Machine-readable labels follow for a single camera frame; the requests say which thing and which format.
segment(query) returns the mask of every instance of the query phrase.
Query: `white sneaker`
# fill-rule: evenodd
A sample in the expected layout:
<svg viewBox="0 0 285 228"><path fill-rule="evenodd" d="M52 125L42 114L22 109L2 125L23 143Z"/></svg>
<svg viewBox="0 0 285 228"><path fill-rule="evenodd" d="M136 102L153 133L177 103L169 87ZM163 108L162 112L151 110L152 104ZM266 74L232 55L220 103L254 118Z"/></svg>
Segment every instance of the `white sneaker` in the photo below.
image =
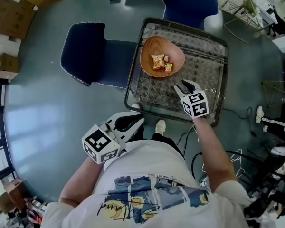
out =
<svg viewBox="0 0 285 228"><path fill-rule="evenodd" d="M163 119L160 119L155 126L155 133L159 133L163 136L166 131L166 122Z"/></svg>
<svg viewBox="0 0 285 228"><path fill-rule="evenodd" d="M140 109L140 110L142 109L142 106L138 103L134 103L131 107L136 108L136 109Z"/></svg>
<svg viewBox="0 0 285 228"><path fill-rule="evenodd" d="M260 123L264 116L263 107L259 106L256 110L256 123Z"/></svg>

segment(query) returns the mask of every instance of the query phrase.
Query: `black and white marker cube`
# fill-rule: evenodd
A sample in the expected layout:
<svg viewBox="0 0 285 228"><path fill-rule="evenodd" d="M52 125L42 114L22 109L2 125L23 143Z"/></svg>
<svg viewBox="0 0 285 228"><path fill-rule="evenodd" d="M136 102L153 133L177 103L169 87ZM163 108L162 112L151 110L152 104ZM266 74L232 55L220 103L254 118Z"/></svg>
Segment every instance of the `black and white marker cube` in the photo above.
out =
<svg viewBox="0 0 285 228"><path fill-rule="evenodd" d="M101 164L118 156L121 146L109 135L94 125L81 139L84 151L97 163Z"/></svg>
<svg viewBox="0 0 285 228"><path fill-rule="evenodd" d="M181 99L184 111L192 118L209 114L208 100L205 91L199 91Z"/></svg>

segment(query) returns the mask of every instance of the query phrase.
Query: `navy blue chair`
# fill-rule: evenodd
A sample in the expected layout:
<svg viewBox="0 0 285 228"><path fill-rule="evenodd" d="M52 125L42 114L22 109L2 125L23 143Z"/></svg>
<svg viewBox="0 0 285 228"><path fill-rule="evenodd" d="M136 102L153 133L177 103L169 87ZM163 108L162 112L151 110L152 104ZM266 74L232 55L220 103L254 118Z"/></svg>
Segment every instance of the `navy blue chair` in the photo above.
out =
<svg viewBox="0 0 285 228"><path fill-rule="evenodd" d="M218 0L162 0L164 20L204 30L204 19L218 13Z"/></svg>
<svg viewBox="0 0 285 228"><path fill-rule="evenodd" d="M106 40L104 29L102 22L72 25L61 53L60 65L86 86L95 82L126 88L136 43Z"/></svg>

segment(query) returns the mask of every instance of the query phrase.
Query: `blue floor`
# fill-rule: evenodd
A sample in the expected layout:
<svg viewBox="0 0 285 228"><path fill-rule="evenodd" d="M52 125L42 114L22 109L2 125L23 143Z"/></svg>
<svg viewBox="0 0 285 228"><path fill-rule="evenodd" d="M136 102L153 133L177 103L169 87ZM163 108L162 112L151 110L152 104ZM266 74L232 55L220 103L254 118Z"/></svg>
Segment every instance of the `blue floor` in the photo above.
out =
<svg viewBox="0 0 285 228"><path fill-rule="evenodd" d="M64 184L86 158L81 137L87 130L116 112L126 111L124 90L96 84L86 87L61 69L60 54L68 29L78 22L103 21L106 39L136 42L143 20L162 18L163 10L161 0L121 0L113 4L109 0L64 0L36 13L21 44L20 73L6 91L5 126L16 172L43 200L57 200ZM235 26L244 36L252 35L242 24ZM265 37L245 44L225 29L211 32L226 40L230 50L223 107L245 116L251 106L255 114L258 105L265 105L261 81L280 78L281 54ZM269 113L275 116L278 110ZM157 120L146 116L145 138L151 137ZM190 128L190 124L172 120L166 123L165 135L174 141ZM253 123L252 128L262 135L261 126ZM247 121L233 113L223 110L215 131L225 149L242 148L245 153L247 148L260 148ZM184 139L179 144L181 150ZM199 151L192 133L185 155L188 167ZM202 176L201 161L198 158L195 163L198 179Z"/></svg>

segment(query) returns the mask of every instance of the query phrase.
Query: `metal tray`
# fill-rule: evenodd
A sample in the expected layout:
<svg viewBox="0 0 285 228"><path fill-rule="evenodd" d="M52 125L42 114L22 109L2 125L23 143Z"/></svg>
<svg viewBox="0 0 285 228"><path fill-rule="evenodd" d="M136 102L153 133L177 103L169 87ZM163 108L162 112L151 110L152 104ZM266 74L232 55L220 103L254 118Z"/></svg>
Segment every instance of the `metal tray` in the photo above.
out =
<svg viewBox="0 0 285 228"><path fill-rule="evenodd" d="M141 69L140 54L147 38L161 36L177 45L185 54L186 61L179 72L166 78L154 78ZM203 31L165 21L147 18L142 26L136 46L124 104L140 103L143 107L137 110L174 120L192 122L183 111L180 99L173 86L181 84L182 79L197 82L206 92L209 104L209 123L218 123L222 101L225 94L228 70L228 46L225 41Z"/></svg>

